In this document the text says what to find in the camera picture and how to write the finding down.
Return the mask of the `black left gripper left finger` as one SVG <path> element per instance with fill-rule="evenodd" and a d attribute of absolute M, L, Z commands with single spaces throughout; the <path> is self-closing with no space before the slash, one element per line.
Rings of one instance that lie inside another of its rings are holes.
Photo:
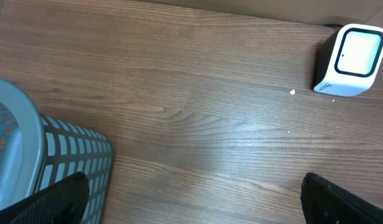
<path fill-rule="evenodd" d="M 88 178 L 76 172 L 1 210 L 0 224 L 79 224 L 88 198 Z"/>

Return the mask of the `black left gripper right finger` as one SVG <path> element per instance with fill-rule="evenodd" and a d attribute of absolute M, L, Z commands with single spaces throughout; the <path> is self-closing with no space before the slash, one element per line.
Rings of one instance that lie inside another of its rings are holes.
<path fill-rule="evenodd" d="M 301 185 L 301 205 L 306 224 L 383 224 L 383 210 L 309 172 Z"/>

